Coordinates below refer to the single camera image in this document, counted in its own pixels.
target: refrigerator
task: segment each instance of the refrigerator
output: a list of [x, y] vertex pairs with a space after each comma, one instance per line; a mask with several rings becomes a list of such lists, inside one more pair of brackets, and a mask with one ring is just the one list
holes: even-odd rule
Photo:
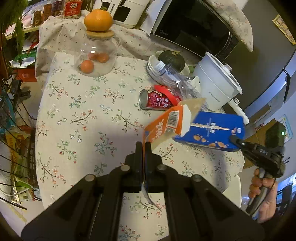
[[[268, 0], [249, 0], [242, 11], [252, 26], [254, 51], [239, 43], [224, 63], [242, 87], [239, 106], [250, 125], [258, 126], [296, 91], [296, 45], [273, 23], [278, 12]], [[223, 108], [233, 113], [228, 105]]]

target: wooden shelf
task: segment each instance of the wooden shelf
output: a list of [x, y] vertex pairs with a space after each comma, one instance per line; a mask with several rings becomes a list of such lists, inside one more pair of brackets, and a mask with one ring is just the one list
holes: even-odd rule
[[[34, 32], [38, 29], [39, 29], [39, 26], [24, 28], [23, 32], [26, 34], [26, 33]], [[6, 36], [6, 39], [11, 39], [11, 38], [12, 38], [12, 34]]]

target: glass jar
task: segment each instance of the glass jar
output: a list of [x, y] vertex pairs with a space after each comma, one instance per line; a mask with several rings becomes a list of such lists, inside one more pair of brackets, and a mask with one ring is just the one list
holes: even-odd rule
[[75, 56], [75, 68], [86, 76], [102, 76], [114, 67], [121, 39], [112, 30], [104, 32], [86, 31], [86, 40]]

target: human hand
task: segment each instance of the human hand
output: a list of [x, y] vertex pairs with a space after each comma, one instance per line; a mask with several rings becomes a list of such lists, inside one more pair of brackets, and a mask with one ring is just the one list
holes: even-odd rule
[[265, 187], [271, 188], [269, 194], [266, 196], [265, 200], [259, 207], [258, 222], [263, 223], [271, 219], [276, 211], [276, 196], [278, 183], [274, 182], [273, 178], [263, 178], [262, 180], [258, 177], [260, 171], [256, 169], [254, 172], [254, 177], [252, 178], [252, 184], [250, 185], [249, 198], [254, 198], [261, 193], [260, 187], [263, 185]]

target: wooden lid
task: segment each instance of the wooden lid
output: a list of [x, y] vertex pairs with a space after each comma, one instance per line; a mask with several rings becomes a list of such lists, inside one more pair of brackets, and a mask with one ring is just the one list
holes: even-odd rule
[[114, 36], [114, 32], [112, 30], [107, 30], [107, 31], [103, 31], [103, 32], [92, 32], [92, 31], [86, 31], [86, 35], [89, 38], [93, 38], [93, 39], [99, 39], [99, 40], [106, 40], [106, 39], [110, 39]]

